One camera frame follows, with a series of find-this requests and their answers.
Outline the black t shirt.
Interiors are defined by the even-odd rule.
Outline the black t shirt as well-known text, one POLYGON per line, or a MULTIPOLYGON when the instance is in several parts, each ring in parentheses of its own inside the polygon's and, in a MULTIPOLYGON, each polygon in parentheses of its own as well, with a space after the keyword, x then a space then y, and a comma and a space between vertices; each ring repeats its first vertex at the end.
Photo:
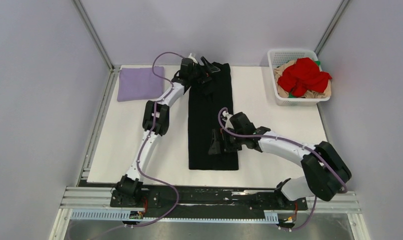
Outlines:
POLYGON ((220 69, 206 83, 195 82, 188 100, 188 167, 190 170, 237 171, 237 152, 208 154, 212 130, 220 128, 218 113, 226 107, 233 113, 233 89, 229 63, 213 62, 220 69))

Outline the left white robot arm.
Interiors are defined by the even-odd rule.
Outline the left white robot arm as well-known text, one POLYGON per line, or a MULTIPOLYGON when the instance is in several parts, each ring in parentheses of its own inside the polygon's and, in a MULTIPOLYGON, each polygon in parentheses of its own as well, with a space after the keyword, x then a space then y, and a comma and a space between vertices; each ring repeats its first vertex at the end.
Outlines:
POLYGON ((168 132, 170 126, 170 109, 174 103, 194 85, 205 85, 213 80, 214 74, 221 70, 201 57, 198 62, 193 56, 181 59, 179 70, 171 79, 154 73, 156 77, 166 80, 169 88, 156 100, 149 100, 145 105, 142 120, 143 136, 139 150, 129 169, 116 183, 112 198, 123 200, 131 207, 138 206, 143 200, 142 187, 149 177, 144 168, 150 161, 160 139, 168 132))

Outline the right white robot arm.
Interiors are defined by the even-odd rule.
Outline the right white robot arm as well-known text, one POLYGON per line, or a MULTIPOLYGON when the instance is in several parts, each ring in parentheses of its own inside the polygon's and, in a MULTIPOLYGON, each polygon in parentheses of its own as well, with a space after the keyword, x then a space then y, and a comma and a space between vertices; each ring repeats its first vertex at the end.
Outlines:
POLYGON ((302 168, 303 176, 287 178, 276 186, 278 207, 287 209, 306 197, 329 202, 337 193, 347 192, 352 173, 331 143, 298 142, 268 127, 255 127, 246 114, 231 114, 226 107, 218 112, 217 121, 219 128, 212 131, 209 155, 236 153, 246 147, 281 157, 302 168))

